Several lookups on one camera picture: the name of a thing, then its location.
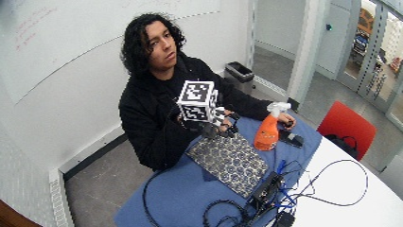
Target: white table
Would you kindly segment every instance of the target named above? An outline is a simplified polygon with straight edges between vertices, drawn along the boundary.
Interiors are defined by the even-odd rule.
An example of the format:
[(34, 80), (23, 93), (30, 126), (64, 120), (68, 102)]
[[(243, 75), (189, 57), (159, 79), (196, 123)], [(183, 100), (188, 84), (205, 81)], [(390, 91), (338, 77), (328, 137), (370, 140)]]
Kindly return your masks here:
[[(298, 190), (290, 191), (289, 194), (298, 193), (309, 184), (309, 175), (314, 179), (324, 168), (338, 160), (353, 159), (324, 138), (306, 168), (310, 172), (302, 174)], [(362, 167), (368, 171), (368, 181), (365, 171), (352, 162), (340, 162), (329, 167), (314, 182), (317, 189), (314, 196), (326, 201), (350, 204), (362, 197), (368, 184), (368, 193), (364, 199), (352, 206), (337, 206), (300, 197), (293, 227), (403, 226), (403, 201), (366, 167)], [(309, 187), (305, 193), (312, 192), (313, 188)]]

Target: black device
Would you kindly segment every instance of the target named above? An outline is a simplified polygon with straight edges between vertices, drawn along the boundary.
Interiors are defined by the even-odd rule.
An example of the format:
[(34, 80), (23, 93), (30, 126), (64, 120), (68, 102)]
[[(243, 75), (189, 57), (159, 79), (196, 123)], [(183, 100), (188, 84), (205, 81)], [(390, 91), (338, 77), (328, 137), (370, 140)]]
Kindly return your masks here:
[(302, 148), (304, 137), (292, 133), (290, 131), (280, 130), (278, 131), (278, 140), (286, 144), (293, 145), (294, 147)]
[(276, 172), (272, 172), (261, 186), (255, 190), (249, 199), (249, 205), (256, 210), (260, 210), (262, 207), (264, 209), (272, 208), (272, 202), (274, 201), (276, 193), (281, 187), (281, 184), (282, 176)]
[(296, 221), (296, 217), (282, 211), (278, 213), (277, 217), (276, 217), (276, 223), (273, 225), (273, 227), (292, 227)]

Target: trash can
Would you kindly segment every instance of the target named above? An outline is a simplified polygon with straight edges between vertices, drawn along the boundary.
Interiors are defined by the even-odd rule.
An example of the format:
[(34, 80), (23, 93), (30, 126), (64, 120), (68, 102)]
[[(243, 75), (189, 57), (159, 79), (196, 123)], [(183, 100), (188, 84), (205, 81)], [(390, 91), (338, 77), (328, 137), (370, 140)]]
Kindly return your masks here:
[(253, 78), (252, 70), (240, 62), (235, 61), (225, 65), (225, 80), (247, 94), (252, 92)]

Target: black jacket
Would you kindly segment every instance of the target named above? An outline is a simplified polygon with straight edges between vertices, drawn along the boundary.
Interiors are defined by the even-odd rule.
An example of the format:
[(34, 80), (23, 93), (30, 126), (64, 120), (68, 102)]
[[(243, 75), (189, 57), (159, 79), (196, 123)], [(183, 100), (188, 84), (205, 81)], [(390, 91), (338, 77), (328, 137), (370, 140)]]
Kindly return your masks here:
[[(224, 105), (232, 104), (241, 116), (265, 119), (272, 102), (237, 90), (213, 73), (203, 60), (179, 53), (177, 70), (184, 71), (188, 80), (215, 81), (215, 89), (224, 94)], [(119, 105), (123, 128), (140, 163), (152, 169), (172, 167), (189, 143), (201, 134), (185, 129), (175, 120), (179, 108), (173, 99), (168, 88), (151, 73), (143, 79), (131, 77)]]

